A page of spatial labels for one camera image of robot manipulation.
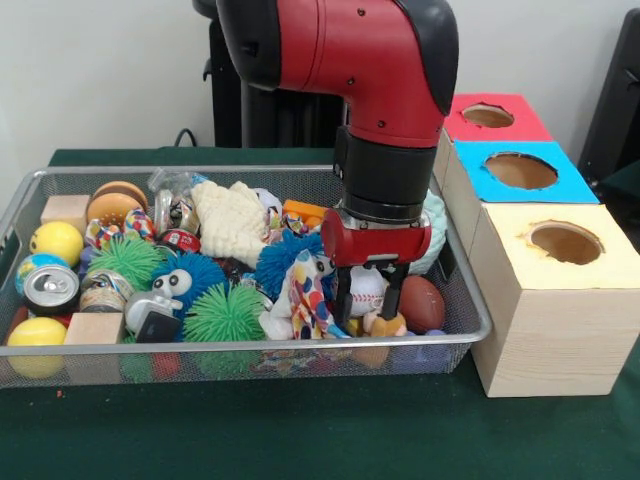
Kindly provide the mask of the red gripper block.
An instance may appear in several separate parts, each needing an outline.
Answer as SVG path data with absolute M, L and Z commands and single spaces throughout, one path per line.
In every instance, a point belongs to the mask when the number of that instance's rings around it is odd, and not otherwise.
M 431 243 L 432 226 L 420 219 L 413 224 L 385 224 L 358 219 L 343 209 L 329 209 L 321 224 L 325 255 L 337 267 L 334 318 L 345 326 L 351 315 L 351 267 L 391 265 L 383 270 L 389 282 L 381 315 L 392 320 L 398 312 L 402 285 L 410 263 L 419 260 Z

